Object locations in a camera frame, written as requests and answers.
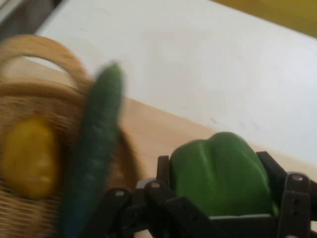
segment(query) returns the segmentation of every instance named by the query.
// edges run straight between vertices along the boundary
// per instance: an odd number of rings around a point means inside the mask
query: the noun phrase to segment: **basket handle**
[[[4,66],[13,58],[29,56],[37,57],[63,68],[77,89],[86,92],[89,86],[88,75],[77,57],[60,43],[42,36],[19,35],[5,40],[0,45],[0,83]]]

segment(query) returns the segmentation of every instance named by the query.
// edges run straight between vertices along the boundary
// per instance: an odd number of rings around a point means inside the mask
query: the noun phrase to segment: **white surface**
[[[317,163],[317,39],[207,0],[69,0],[40,29],[126,95]]]

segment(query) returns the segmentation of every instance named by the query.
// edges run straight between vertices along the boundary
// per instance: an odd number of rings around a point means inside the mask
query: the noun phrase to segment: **yellow object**
[[[61,175],[60,146],[44,118],[24,119],[7,132],[1,171],[12,189],[25,197],[55,192]]]
[[[317,37],[317,0],[213,0]]]

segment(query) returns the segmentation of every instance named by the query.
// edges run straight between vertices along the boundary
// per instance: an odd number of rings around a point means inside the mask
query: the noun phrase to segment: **green cucumber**
[[[103,195],[111,154],[118,139],[122,73],[107,67],[87,99],[83,123],[64,179],[57,237],[77,238]]]

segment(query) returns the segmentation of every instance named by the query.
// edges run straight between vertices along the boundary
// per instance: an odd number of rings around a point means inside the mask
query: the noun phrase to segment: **green bell pepper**
[[[208,216],[278,215],[261,161],[231,132],[178,147],[170,158],[170,182]]]

